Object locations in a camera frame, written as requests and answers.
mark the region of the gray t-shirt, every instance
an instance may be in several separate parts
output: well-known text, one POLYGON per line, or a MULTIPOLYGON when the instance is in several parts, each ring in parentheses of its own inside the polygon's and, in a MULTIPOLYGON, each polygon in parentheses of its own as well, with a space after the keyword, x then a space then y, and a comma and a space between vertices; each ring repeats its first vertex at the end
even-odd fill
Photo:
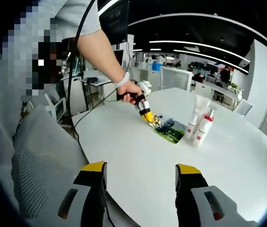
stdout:
MULTIPOLYGON (((40 0, 26 12, 26 18, 9 32, 8 42, 0 54, 0 181, 11 202, 18 209, 11 177, 11 159, 15 153, 13 136, 20 121, 22 101, 31 94, 32 59, 37 57, 38 43, 50 32, 57 37, 75 37, 90 0, 40 0), (52 27, 56 23, 58 35, 52 27)), ((81 35, 100 29, 97 2, 91 8, 81 35)))

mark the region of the ceiling light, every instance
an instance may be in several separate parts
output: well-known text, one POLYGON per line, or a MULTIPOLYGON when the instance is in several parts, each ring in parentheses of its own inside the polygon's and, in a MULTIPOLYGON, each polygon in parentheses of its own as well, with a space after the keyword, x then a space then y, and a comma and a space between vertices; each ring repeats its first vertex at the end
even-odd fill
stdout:
POLYGON ((188 51, 200 52, 197 46, 194 47, 184 46, 184 48, 187 49, 188 51))
POLYGON ((130 23, 128 25, 128 27, 136 25, 136 24, 139 24, 139 23, 143 23, 145 21, 154 20, 154 19, 158 19, 158 18, 162 18, 162 17, 179 17, 179 16, 188 16, 188 17, 194 16, 194 17, 217 18, 219 20, 223 20, 223 21, 235 24, 237 26, 240 26, 240 27, 242 27, 244 29, 247 29, 247 30, 251 31, 252 33, 260 36, 262 39, 267 41, 267 38, 263 34, 259 33, 258 31, 254 30, 253 28, 251 28, 251 27, 249 27, 247 25, 244 25, 244 24, 242 24, 242 23, 240 23, 238 21, 235 21, 235 20, 232 20, 232 19, 229 19, 229 18, 225 18, 225 17, 221 17, 221 16, 215 16, 215 15, 211 15, 211 14, 204 14, 204 13, 171 13, 171 14, 165 14, 163 16, 148 17, 148 18, 145 18, 145 19, 138 20, 138 21, 135 21, 133 23, 130 23))
POLYGON ((99 11, 99 16, 102 15, 107 9, 109 9, 112 5, 114 5, 119 0, 111 0, 108 2, 101 10, 99 11))
POLYGON ((229 53, 229 54, 232 54, 238 58, 241 58, 247 62, 250 62, 250 60, 244 58, 244 57, 241 57, 239 56, 238 54, 235 54, 233 52, 230 52, 230 51, 227 51, 227 50, 224 50, 224 49, 221 49, 221 48, 218 48, 218 47, 215 47, 215 46, 210 46, 210 45, 207 45, 207 44, 198 44, 198 43, 192 43, 192 42, 185 42, 185 41, 150 41, 149 43, 151 44, 157 44, 157 43, 177 43, 177 44, 192 44, 192 45, 198 45, 198 46, 205 46, 205 47, 210 47, 210 48, 213 48, 213 49, 216 49, 216 50, 219 50, 219 51, 223 51, 223 52, 226 52, 226 53, 229 53))
POLYGON ((239 66, 237 66, 237 65, 234 65, 234 64, 232 64, 232 63, 229 63, 229 62, 227 62, 227 61, 224 61, 224 60, 221 60, 221 59, 218 59, 218 58, 215 58, 215 57, 211 57, 211 56, 209 56, 209 55, 205 55, 205 54, 202 54, 202 53, 190 52, 190 51, 180 51, 180 50, 173 50, 173 51, 175 51, 175 52, 182 52, 182 53, 191 53, 191 54, 200 55, 200 56, 207 57, 207 58, 212 58, 212 59, 215 59, 215 60, 217 60, 217 61, 226 63, 226 64, 228 64, 228 65, 232 65, 232 66, 234 66, 235 68, 240 69, 241 71, 244 71, 245 73, 249 73, 248 71, 244 70, 243 68, 241 68, 241 67, 239 67, 239 66))

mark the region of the person in background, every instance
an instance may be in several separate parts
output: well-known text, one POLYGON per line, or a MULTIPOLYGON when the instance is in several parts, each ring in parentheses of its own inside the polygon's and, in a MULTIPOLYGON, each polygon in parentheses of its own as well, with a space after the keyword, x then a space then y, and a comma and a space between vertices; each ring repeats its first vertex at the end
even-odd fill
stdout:
POLYGON ((220 75, 220 80, 226 84, 229 83, 230 81, 230 70, 229 67, 226 66, 221 72, 219 73, 220 75))
POLYGON ((163 65, 164 62, 166 62, 166 59, 164 58, 164 56, 163 56, 162 54, 159 55, 159 56, 156 58, 156 63, 163 65))
POLYGON ((175 64, 176 68, 180 68, 181 67, 181 61, 179 61, 178 63, 175 64))
POLYGON ((195 68, 194 63, 191 62, 191 63, 188 65, 188 71, 189 71, 189 72, 193 72, 194 68, 195 68))

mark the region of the white wristband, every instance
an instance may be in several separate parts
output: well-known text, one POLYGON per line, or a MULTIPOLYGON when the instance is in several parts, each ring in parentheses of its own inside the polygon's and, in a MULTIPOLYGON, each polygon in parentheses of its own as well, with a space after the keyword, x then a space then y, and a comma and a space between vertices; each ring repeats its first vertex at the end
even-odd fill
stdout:
POLYGON ((126 72, 124 78, 120 82, 115 83, 114 85, 116 88, 118 88, 120 86, 123 86, 128 80, 129 80, 129 73, 126 72))

